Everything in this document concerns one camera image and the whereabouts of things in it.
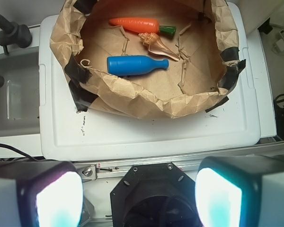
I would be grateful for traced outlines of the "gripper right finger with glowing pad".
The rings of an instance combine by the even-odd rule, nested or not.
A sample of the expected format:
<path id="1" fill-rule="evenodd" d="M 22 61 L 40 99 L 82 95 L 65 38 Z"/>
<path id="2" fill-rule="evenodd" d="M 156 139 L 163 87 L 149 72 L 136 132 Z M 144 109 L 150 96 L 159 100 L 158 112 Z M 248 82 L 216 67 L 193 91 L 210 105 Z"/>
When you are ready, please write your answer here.
<path id="1" fill-rule="evenodd" d="M 284 227 L 284 155 L 204 158 L 195 202 L 204 227 Z"/>

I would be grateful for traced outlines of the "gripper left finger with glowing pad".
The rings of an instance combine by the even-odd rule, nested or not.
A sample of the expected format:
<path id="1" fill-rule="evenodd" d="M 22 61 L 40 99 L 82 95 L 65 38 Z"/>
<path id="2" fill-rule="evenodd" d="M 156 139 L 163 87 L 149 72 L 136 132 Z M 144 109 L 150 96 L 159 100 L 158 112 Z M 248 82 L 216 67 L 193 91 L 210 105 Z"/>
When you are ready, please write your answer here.
<path id="1" fill-rule="evenodd" d="M 71 162 L 0 161 L 0 227 L 77 227 L 82 209 Z"/>

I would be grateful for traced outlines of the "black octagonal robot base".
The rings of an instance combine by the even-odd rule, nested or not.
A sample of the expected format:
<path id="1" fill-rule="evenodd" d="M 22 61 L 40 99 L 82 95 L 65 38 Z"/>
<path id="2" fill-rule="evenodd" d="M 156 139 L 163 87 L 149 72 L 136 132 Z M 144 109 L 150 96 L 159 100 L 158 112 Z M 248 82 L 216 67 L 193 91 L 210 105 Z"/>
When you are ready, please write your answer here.
<path id="1" fill-rule="evenodd" d="M 132 166 L 110 193 L 115 227 L 201 227 L 195 182 L 173 163 Z"/>

